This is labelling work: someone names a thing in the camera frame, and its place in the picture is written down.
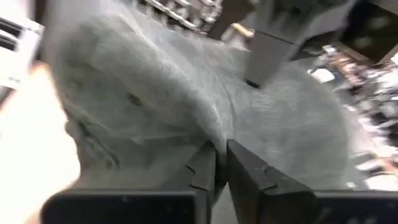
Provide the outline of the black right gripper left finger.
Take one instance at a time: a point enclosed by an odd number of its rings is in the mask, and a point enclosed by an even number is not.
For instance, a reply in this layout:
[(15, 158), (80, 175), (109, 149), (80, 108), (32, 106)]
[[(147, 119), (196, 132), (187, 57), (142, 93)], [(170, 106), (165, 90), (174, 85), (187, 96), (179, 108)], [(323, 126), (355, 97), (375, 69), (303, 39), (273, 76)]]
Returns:
[(207, 142), (156, 187), (143, 187), (132, 171), (82, 173), (69, 188), (51, 196), (40, 224), (210, 224), (215, 191), (216, 151)]

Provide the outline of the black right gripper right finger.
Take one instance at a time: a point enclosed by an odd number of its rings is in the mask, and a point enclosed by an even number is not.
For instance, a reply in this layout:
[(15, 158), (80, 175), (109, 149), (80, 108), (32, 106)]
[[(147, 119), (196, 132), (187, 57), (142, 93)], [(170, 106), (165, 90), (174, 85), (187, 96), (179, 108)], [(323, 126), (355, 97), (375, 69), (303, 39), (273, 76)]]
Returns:
[(240, 143), (227, 147), (239, 224), (398, 224), (398, 192), (313, 190)]

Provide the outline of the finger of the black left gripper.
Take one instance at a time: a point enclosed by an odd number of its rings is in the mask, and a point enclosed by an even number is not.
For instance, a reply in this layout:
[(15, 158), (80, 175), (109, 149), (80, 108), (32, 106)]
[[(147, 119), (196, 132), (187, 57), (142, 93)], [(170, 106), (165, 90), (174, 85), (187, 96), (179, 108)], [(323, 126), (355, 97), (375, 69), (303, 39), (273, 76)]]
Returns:
[(251, 42), (245, 82), (253, 88), (262, 88), (296, 53), (298, 47), (284, 39), (256, 32)]

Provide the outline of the green denim baseball cap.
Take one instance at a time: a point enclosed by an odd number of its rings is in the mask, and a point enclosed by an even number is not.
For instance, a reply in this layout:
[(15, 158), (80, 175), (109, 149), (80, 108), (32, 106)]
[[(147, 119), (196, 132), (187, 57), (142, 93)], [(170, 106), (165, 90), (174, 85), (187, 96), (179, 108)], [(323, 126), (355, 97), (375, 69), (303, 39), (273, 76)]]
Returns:
[(81, 178), (98, 187), (155, 188), (215, 145), (211, 224), (238, 224), (224, 187), (227, 140), (319, 190), (359, 181), (337, 97), (283, 65), (257, 90), (249, 52), (174, 32), (116, 0), (48, 5), (42, 50), (75, 140)]

